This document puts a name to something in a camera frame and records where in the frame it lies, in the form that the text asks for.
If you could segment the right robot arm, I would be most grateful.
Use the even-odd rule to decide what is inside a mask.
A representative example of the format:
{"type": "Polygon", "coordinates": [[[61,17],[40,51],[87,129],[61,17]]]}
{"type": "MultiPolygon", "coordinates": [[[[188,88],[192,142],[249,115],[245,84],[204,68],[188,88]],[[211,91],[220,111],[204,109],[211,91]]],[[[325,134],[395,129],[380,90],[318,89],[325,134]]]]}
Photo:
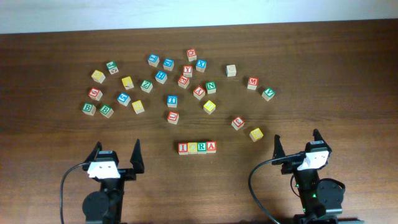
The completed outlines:
{"type": "Polygon", "coordinates": [[[357,218],[338,218],[343,213],[346,187],[335,179],[319,178],[318,171],[328,164],[332,149],[319,130],[313,130],[313,137],[303,151],[286,155],[280,136],[274,136],[272,165],[281,165],[281,174],[293,175],[298,185],[303,213],[294,216],[294,223],[364,223],[357,218]]]}

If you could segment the red letter A block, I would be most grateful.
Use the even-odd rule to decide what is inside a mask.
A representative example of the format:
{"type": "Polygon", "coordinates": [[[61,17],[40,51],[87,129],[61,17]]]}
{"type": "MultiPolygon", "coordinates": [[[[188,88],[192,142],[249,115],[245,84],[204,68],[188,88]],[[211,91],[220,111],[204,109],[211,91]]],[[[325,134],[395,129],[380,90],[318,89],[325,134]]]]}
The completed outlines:
{"type": "Polygon", "coordinates": [[[207,141],[206,142],[206,153],[211,154],[211,153],[216,153],[216,151],[217,151],[216,141],[207,141]]]}

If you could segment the red letter I block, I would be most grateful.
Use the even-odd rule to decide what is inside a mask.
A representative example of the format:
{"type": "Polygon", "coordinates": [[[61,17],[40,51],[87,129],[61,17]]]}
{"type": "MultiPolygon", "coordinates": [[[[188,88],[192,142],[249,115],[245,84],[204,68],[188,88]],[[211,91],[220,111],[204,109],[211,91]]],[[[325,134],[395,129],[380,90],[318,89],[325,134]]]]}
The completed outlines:
{"type": "Polygon", "coordinates": [[[186,142],[178,143],[178,154],[179,155],[188,154],[188,144],[186,142]]]}

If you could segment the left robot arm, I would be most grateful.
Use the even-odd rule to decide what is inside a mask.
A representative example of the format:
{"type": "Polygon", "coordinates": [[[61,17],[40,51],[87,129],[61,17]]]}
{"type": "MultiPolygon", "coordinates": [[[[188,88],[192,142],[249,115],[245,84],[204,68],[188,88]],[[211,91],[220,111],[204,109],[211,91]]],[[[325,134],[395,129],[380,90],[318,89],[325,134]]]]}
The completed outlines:
{"type": "Polygon", "coordinates": [[[104,151],[101,143],[96,143],[83,165],[89,178],[100,183],[100,189],[90,193],[83,201],[86,223],[121,223],[124,184],[135,181],[136,175],[143,174],[145,170],[139,140],[134,145],[130,163],[131,168],[118,168],[117,153],[104,151]]]}

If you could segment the yellow letter C block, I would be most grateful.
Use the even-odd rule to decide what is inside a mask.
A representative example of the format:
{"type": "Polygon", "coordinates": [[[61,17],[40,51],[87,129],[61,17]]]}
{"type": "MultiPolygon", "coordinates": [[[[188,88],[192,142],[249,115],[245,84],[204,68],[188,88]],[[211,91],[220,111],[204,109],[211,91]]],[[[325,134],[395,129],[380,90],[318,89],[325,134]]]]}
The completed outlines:
{"type": "Polygon", "coordinates": [[[198,143],[197,142],[189,142],[188,146],[188,153],[189,154],[198,154],[198,143]]]}

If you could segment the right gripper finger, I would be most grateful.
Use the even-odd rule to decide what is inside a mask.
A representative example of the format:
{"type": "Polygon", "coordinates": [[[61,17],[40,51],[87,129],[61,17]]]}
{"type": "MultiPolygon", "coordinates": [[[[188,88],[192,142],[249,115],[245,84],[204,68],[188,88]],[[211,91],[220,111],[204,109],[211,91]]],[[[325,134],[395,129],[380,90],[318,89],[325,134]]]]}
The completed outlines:
{"type": "Polygon", "coordinates": [[[323,138],[318,129],[313,130],[313,138],[314,138],[314,141],[323,141],[323,138]]]}
{"type": "Polygon", "coordinates": [[[285,159],[285,152],[283,150],[281,141],[280,141],[280,136],[275,135],[274,136],[274,151],[272,155],[272,165],[280,165],[284,162],[285,159]]]}

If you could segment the green letter R block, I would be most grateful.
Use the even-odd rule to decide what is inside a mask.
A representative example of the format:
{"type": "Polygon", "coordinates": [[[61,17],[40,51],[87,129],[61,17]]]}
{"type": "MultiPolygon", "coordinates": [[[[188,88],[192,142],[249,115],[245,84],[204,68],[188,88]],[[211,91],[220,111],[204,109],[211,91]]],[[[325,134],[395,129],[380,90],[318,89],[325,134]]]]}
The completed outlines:
{"type": "Polygon", "coordinates": [[[206,142],[198,142],[197,143],[197,154],[206,154],[206,153],[207,153],[206,142]]]}

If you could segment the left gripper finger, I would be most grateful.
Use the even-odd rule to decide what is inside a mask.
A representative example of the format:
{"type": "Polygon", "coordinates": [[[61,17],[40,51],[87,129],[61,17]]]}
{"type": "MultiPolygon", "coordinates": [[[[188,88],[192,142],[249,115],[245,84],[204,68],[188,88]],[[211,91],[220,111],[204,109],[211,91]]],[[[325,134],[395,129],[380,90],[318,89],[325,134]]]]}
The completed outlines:
{"type": "Polygon", "coordinates": [[[141,153],[141,142],[137,139],[131,155],[130,163],[136,174],[143,174],[145,171],[144,161],[141,153]]]}
{"type": "Polygon", "coordinates": [[[88,157],[85,159],[85,161],[83,162],[84,165],[82,166],[83,170],[88,170],[89,166],[92,162],[95,161],[96,156],[98,155],[98,153],[102,151],[102,145],[101,143],[98,141],[94,147],[94,149],[90,152],[90,154],[88,155],[88,157]]]}

